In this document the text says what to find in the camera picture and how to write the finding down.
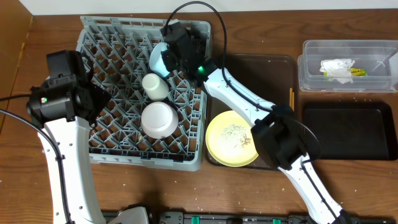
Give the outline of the light blue bowl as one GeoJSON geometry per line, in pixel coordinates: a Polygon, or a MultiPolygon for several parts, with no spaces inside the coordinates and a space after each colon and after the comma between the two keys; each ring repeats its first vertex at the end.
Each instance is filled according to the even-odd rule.
{"type": "Polygon", "coordinates": [[[164,61],[162,59],[162,52],[165,50],[167,50],[167,44],[164,42],[159,42],[153,48],[149,59],[149,68],[162,78],[167,77],[170,73],[166,69],[164,61]]]}

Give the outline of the white cup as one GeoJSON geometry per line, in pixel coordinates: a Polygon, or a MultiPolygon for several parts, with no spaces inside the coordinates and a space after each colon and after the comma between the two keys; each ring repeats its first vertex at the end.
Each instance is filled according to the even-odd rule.
{"type": "Polygon", "coordinates": [[[162,101],[169,94],[169,86],[155,73],[148,73],[142,79],[142,86],[152,101],[162,101]]]}

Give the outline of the yellow plate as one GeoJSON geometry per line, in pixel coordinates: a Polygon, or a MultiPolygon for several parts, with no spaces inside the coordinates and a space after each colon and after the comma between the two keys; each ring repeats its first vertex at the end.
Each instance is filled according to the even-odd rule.
{"type": "Polygon", "coordinates": [[[258,157],[250,125],[233,110],[211,120],[205,141],[210,155],[224,166],[246,166],[258,157]]]}

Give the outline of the white napkin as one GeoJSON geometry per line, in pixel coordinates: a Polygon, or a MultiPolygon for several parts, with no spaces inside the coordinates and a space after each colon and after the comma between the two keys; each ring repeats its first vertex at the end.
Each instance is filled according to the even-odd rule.
{"type": "Polygon", "coordinates": [[[320,71],[330,79],[336,80],[341,84],[352,83],[352,74],[350,69],[355,61],[349,58],[322,60],[320,62],[320,71]]]}

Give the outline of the yellow green snack wrapper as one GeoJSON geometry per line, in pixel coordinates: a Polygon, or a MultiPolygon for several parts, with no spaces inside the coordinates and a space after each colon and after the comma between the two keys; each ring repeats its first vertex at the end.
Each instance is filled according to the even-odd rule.
{"type": "Polygon", "coordinates": [[[367,72],[361,68],[321,68],[324,76],[331,77],[363,77],[367,72]]]}

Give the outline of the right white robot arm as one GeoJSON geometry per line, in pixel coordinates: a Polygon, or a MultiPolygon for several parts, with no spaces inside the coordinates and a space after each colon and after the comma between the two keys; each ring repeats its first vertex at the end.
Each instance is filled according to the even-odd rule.
{"type": "Polygon", "coordinates": [[[305,202],[316,223],[351,223],[339,203],[329,194],[312,166],[305,137],[311,134],[291,107],[277,106],[240,84],[224,65],[205,58],[180,22],[161,29],[167,50],[162,60],[168,71],[183,72],[186,80],[237,112],[251,128],[259,156],[280,170],[305,202]]]}

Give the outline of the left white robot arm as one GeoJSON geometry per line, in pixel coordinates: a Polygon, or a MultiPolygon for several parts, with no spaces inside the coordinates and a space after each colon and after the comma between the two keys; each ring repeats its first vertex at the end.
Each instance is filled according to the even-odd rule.
{"type": "Polygon", "coordinates": [[[43,145],[54,223],[105,223],[97,200],[89,138],[111,95],[91,80],[90,58],[75,50],[47,55],[49,77],[32,87],[26,108],[43,145]]]}

